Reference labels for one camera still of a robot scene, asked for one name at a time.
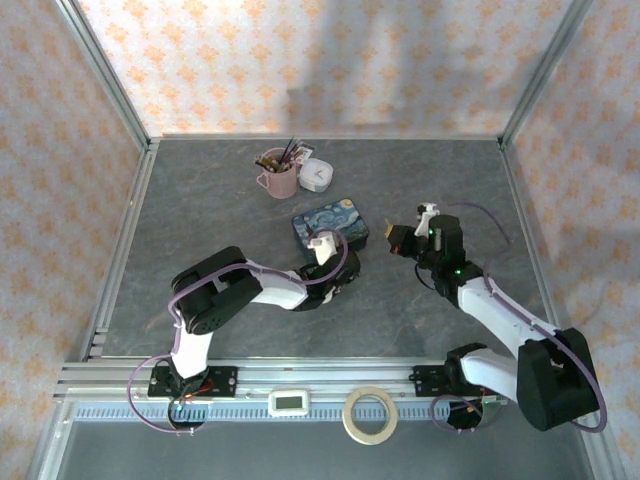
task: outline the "patterned wall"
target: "patterned wall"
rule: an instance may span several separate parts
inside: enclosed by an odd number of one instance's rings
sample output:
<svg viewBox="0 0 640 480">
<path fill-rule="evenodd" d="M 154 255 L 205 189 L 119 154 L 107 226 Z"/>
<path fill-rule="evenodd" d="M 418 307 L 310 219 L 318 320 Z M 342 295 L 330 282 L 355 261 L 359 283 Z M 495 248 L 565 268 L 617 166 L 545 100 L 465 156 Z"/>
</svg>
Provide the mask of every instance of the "patterned wall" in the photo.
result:
<svg viewBox="0 0 640 480">
<path fill-rule="evenodd" d="M 0 477 L 24 478 L 138 152 L 53 0 L 0 3 Z"/>
<path fill-rule="evenodd" d="M 80 0 L 152 136 L 493 136 L 570 0 Z"/>
<path fill-rule="evenodd" d="M 516 140 L 539 253 L 640 478 L 640 8 L 596 0 Z"/>
</svg>

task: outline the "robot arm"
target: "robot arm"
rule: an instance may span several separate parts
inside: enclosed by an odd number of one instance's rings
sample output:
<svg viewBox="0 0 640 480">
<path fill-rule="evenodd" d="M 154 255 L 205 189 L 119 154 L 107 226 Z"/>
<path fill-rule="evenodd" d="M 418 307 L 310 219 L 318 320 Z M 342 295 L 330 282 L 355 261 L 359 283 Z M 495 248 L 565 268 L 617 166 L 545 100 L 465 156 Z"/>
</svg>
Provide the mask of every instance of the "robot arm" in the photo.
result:
<svg viewBox="0 0 640 480">
<path fill-rule="evenodd" d="M 311 241 L 317 264 L 295 271 L 271 270 L 246 259 L 238 247 L 228 247 L 179 274 L 172 282 L 179 297 L 191 285 L 234 264 L 245 264 L 221 275 L 179 298 L 173 313 L 181 320 L 176 324 L 176 337 L 171 352 L 170 369 L 175 391 L 182 395 L 200 388 L 207 376 L 207 355 L 214 332 L 249 303 L 277 305 L 285 310 L 305 311 L 329 302 L 340 288 L 353 281 L 360 272 L 355 252 L 348 251 L 346 260 L 336 275 L 319 280 L 333 272 L 344 254 L 335 247 L 333 234 L 321 235 Z"/>
<path fill-rule="evenodd" d="M 504 395 L 518 403 L 539 430 L 597 410 L 595 392 L 579 367 L 549 339 L 566 346 L 595 378 L 584 336 L 535 317 L 485 278 L 482 269 L 466 259 L 457 217 L 441 215 L 434 204 L 423 204 L 418 219 L 418 228 L 389 227 L 391 253 L 412 258 L 419 268 L 429 270 L 435 290 L 479 320 L 512 355 L 497 355 L 482 344 L 456 349 L 447 360 L 452 384 L 483 386 Z"/>
</svg>

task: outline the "cable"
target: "cable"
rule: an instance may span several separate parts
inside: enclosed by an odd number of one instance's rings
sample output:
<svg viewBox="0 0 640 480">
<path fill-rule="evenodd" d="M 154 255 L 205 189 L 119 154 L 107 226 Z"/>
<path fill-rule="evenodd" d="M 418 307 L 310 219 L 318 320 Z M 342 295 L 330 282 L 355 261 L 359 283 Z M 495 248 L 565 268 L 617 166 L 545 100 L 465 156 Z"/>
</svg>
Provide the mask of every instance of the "cable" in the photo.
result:
<svg viewBox="0 0 640 480">
<path fill-rule="evenodd" d="M 424 285 L 425 287 L 427 287 L 429 290 L 433 290 L 435 292 L 435 288 L 433 288 L 430 285 L 427 285 L 427 283 L 422 279 L 422 277 L 420 276 L 420 272 L 418 272 L 418 264 L 416 263 L 415 266 L 413 267 L 413 271 L 416 273 L 416 278 L 418 279 L 418 281 Z"/>
<path fill-rule="evenodd" d="M 457 433 L 457 434 L 461 434 L 461 433 L 472 433 L 475 432 L 476 430 L 480 429 L 480 428 L 486 428 L 490 425 L 493 425 L 496 420 L 498 420 L 498 418 L 500 418 L 500 416 L 502 415 L 502 412 L 504 411 L 504 406 L 498 410 L 498 413 L 495 414 L 495 416 L 489 420 L 487 423 L 485 423 L 484 425 L 478 425 L 477 427 L 473 427 L 473 428 L 468 428 L 468 429 L 462 429 L 462 428 L 449 428 L 449 427 L 445 427 L 440 423 L 440 420 L 436 420 L 436 404 L 440 401 L 440 400 L 456 400 L 458 402 L 462 402 L 465 405 L 467 405 L 467 407 L 472 408 L 474 412 L 476 412 L 478 415 L 480 415 L 480 417 L 482 418 L 483 413 L 480 412 L 480 410 L 478 410 L 478 407 L 476 407 L 473 403 L 471 403 L 469 400 L 467 400 L 466 398 L 463 397 L 459 397 L 458 395 L 440 395 L 436 398 L 434 398 L 431 403 L 429 404 L 429 415 L 431 416 L 431 420 L 433 421 L 434 425 L 436 427 L 438 427 L 440 430 L 442 430 L 443 432 L 447 432 L 447 433 Z"/>
<path fill-rule="evenodd" d="M 147 358 L 147 359 L 143 360 L 142 362 L 140 362 L 140 364 L 135 368 L 133 373 L 129 376 L 129 381 L 127 382 L 127 402 L 129 403 L 129 407 L 131 407 L 131 411 L 133 412 L 133 414 L 136 417 L 138 417 L 140 419 L 140 421 L 142 423 L 144 423 L 147 427 L 152 428 L 157 432 L 173 433 L 173 434 L 179 434 L 179 433 L 190 433 L 190 434 L 193 434 L 193 432 L 195 431 L 195 428 L 170 429 L 170 428 L 161 427 L 160 425 L 157 425 L 157 424 L 153 423 L 152 421 L 146 419 L 144 417 L 144 415 L 142 415 L 142 413 L 140 413 L 140 411 L 133 404 L 133 398 L 131 397 L 131 387 L 133 386 L 133 379 L 138 374 L 138 372 L 140 372 L 140 370 L 142 370 L 149 363 L 160 362 L 162 360 L 168 360 L 169 358 L 171 358 L 171 354 L 167 353 L 167 354 L 164 354 L 164 355 L 156 355 L 155 357 Z"/>
<path fill-rule="evenodd" d="M 536 332 L 540 333 L 542 336 L 544 336 L 545 338 L 553 342 L 553 344 L 556 347 L 558 347 L 562 351 L 562 353 L 564 353 L 567 357 L 569 357 L 569 359 L 576 365 L 576 367 L 578 367 L 578 370 L 580 370 L 580 373 L 582 373 L 582 375 L 585 377 L 585 379 L 587 380 L 587 383 L 589 383 L 589 386 L 591 387 L 591 390 L 593 390 L 593 393 L 596 396 L 596 399 L 598 401 L 598 407 L 600 409 L 600 420 L 598 422 L 598 425 L 596 425 L 595 427 L 588 427 L 586 425 L 581 425 L 575 420 L 571 420 L 570 423 L 585 432 L 589 432 L 589 433 L 602 432 L 607 426 L 608 412 L 607 412 L 607 405 L 604 401 L 604 395 L 602 394 L 602 390 L 600 389 L 600 386 L 598 385 L 598 381 L 595 379 L 594 375 L 589 371 L 589 369 L 584 364 L 584 362 L 580 360 L 575 353 L 569 350 L 569 348 L 564 343 L 558 340 L 551 333 L 547 332 L 544 328 L 540 327 L 537 324 L 534 324 L 529 317 L 527 317 L 518 309 L 513 307 L 504 297 L 502 297 L 502 295 L 500 295 L 500 292 L 497 292 L 495 290 L 493 286 L 495 282 L 493 282 L 493 284 L 491 283 L 493 281 L 493 279 L 489 276 L 489 269 L 490 269 L 491 263 L 498 257 L 507 253 L 513 246 L 513 241 L 511 240 L 511 238 L 509 237 L 505 229 L 502 227 L 498 219 L 482 205 L 479 205 L 473 202 L 456 202 L 456 203 L 449 204 L 449 206 L 451 207 L 467 206 L 467 207 L 473 207 L 473 208 L 482 210 L 484 213 L 486 213 L 489 216 L 489 218 L 491 218 L 491 220 L 496 225 L 496 227 L 498 227 L 498 230 L 500 230 L 500 233 L 502 234 L 505 241 L 507 242 L 507 246 L 506 248 L 502 249 L 500 252 L 491 256 L 484 262 L 482 270 L 483 270 L 484 284 L 487 287 L 487 290 L 491 292 L 491 296 L 495 297 L 495 299 L 498 301 L 498 303 L 500 303 L 500 305 L 502 305 L 504 308 L 509 310 L 512 314 L 514 314 L 516 317 L 518 317 L 520 320 L 522 320 L 524 323 L 526 323 L 529 327 L 534 329 Z"/>
<path fill-rule="evenodd" d="M 291 275 L 289 275 L 286 272 L 282 272 L 280 270 L 275 270 L 272 268 L 267 268 L 267 267 L 258 267 L 255 265 L 251 265 L 251 264 L 247 264 L 247 263 L 234 263 L 232 265 L 227 265 L 226 267 L 221 268 L 220 270 L 211 273 L 209 275 L 207 275 L 206 277 L 198 280 L 196 283 L 189 285 L 187 288 L 185 288 L 184 290 L 181 290 L 180 292 L 178 292 L 171 300 L 169 300 L 169 304 L 167 306 L 169 313 L 171 314 L 171 316 L 173 317 L 173 319 L 175 320 L 174 323 L 174 327 L 177 329 L 176 335 L 175 335 L 175 340 L 173 343 L 173 348 L 171 349 L 171 353 L 168 354 L 164 354 L 164 355 L 156 355 L 155 357 L 151 357 L 148 358 L 146 360 L 143 360 L 133 371 L 133 373 L 129 376 L 129 381 L 127 382 L 127 402 L 129 403 L 129 407 L 131 407 L 131 410 L 133 411 L 134 415 L 136 417 L 138 417 L 140 419 L 140 421 L 142 421 L 142 423 L 144 423 L 145 425 L 147 425 L 148 427 L 158 431 L 158 432 L 162 432 L 162 433 L 174 433 L 174 434 L 179 434 L 179 433 L 190 433 L 193 434 L 193 432 L 196 430 L 196 428 L 191 427 L 191 428 L 187 428 L 187 429 L 168 429 L 168 428 L 164 428 L 161 427 L 160 425 L 157 425 L 153 422 L 151 422 L 150 420 L 146 419 L 141 413 L 140 411 L 136 408 L 136 406 L 133 404 L 133 399 L 131 397 L 131 387 L 133 385 L 133 379 L 135 378 L 135 376 L 138 374 L 138 372 L 140 372 L 140 370 L 142 370 L 142 368 L 144 368 L 147 364 L 153 362 L 153 361 L 162 361 L 162 360 L 167 360 L 170 359 L 174 354 L 177 353 L 178 351 L 178 346 L 180 345 L 180 331 L 181 328 L 184 324 L 184 320 L 182 318 L 182 315 L 180 314 L 180 312 L 175 308 L 176 304 L 185 296 L 189 295 L 190 293 L 192 293 L 193 291 L 197 290 L 198 288 L 202 287 L 203 285 L 212 282 L 213 280 L 217 279 L 218 277 L 229 273 L 229 272 L 233 272 L 235 270 L 250 270 L 254 273 L 260 273 L 260 274 L 272 274 L 272 275 L 277 275 L 280 277 L 284 277 L 290 281 L 292 281 L 293 283 L 297 283 L 298 285 L 304 285 L 304 286 L 310 286 L 310 285 L 317 285 L 319 283 L 325 282 L 326 280 L 329 280 L 330 278 L 333 278 L 334 276 L 336 276 L 340 270 L 342 269 L 342 267 L 344 266 L 345 262 L 347 261 L 347 255 L 349 253 L 349 244 L 347 242 L 347 239 L 344 237 L 344 235 L 338 231 L 335 230 L 333 228 L 321 228 L 319 230 L 317 230 L 316 232 L 313 233 L 313 235 L 310 236 L 309 240 L 311 240 L 311 238 L 315 237 L 316 235 L 318 235 L 319 233 L 322 232 L 331 232 L 333 234 L 335 234 L 338 237 L 338 240 L 340 240 L 340 242 L 342 243 L 342 257 L 340 258 L 340 261 L 338 262 L 338 265 L 336 265 L 336 267 L 329 272 L 328 274 L 324 275 L 323 277 L 320 278 L 316 278 L 314 280 L 301 280 L 300 278 L 296 278 L 293 277 Z"/>
</svg>

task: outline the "gray stone surface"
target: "gray stone surface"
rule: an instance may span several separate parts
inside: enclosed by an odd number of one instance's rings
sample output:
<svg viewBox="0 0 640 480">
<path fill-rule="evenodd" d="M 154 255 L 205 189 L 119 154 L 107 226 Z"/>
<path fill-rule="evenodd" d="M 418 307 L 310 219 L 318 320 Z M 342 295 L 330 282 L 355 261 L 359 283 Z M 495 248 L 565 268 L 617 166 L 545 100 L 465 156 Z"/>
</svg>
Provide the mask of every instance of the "gray stone surface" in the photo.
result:
<svg viewBox="0 0 640 480">
<path fill-rule="evenodd" d="M 497 145 L 482 141 L 314 141 L 334 166 L 329 189 L 300 190 L 287 200 L 256 185 L 256 153 L 274 140 L 163 141 L 109 326 L 105 356 L 152 355 L 170 349 L 166 310 L 170 282 L 229 246 L 279 269 L 304 264 L 291 218 L 348 197 L 371 230 L 359 252 L 362 275 L 321 308 L 303 313 L 249 305 L 214 335 L 210 357 L 427 356 L 481 341 L 506 352 L 479 322 L 420 285 L 413 262 L 388 253 L 389 223 L 415 225 L 424 201 L 468 200 L 497 214 L 515 248 L 495 265 L 501 287 L 544 315 Z M 491 221 L 473 209 L 459 215 L 469 258 L 482 263 L 503 247 Z"/>
</svg>

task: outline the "roll of tape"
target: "roll of tape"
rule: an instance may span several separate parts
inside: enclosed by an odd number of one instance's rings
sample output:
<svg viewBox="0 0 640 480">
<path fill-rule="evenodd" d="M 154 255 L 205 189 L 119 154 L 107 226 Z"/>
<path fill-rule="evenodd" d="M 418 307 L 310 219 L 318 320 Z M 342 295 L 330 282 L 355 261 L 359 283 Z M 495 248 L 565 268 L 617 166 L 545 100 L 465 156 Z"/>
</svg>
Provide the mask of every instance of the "roll of tape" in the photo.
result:
<svg viewBox="0 0 640 480">
<path fill-rule="evenodd" d="M 353 407 L 362 397 L 374 397 L 380 400 L 387 411 L 387 423 L 378 433 L 368 434 L 358 429 L 353 423 Z M 378 387 L 362 387 L 354 390 L 347 397 L 342 410 L 342 424 L 349 436 L 363 445 L 378 445 L 387 440 L 398 425 L 398 409 L 391 396 Z"/>
</svg>

